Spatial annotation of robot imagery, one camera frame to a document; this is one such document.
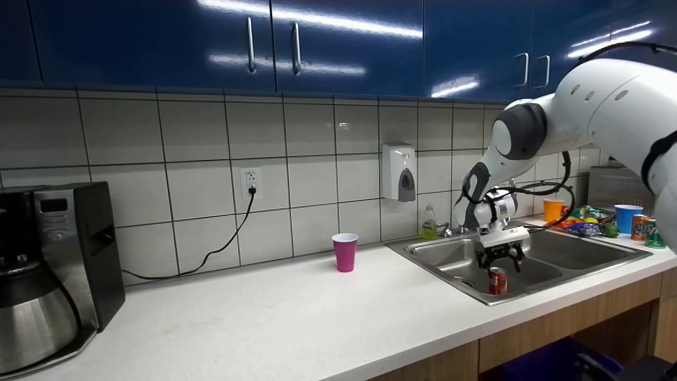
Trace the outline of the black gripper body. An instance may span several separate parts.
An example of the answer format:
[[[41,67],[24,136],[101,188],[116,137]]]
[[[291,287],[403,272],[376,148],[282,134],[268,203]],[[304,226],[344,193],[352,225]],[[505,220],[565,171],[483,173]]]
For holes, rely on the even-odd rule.
[[[483,248],[476,253],[476,261],[483,269],[490,269],[496,261],[510,259],[514,269],[521,269],[521,262],[524,259],[521,243],[499,243],[490,248]]]

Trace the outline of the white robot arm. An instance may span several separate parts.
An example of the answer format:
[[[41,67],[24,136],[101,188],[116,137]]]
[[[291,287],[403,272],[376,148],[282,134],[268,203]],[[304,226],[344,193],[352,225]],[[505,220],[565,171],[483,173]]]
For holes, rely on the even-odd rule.
[[[463,178],[456,223],[489,229],[484,248],[511,243],[486,196],[528,171],[542,155],[586,144],[644,181],[659,230],[677,249],[677,74],[629,59],[577,63],[555,94],[507,103],[492,120],[489,148]]]

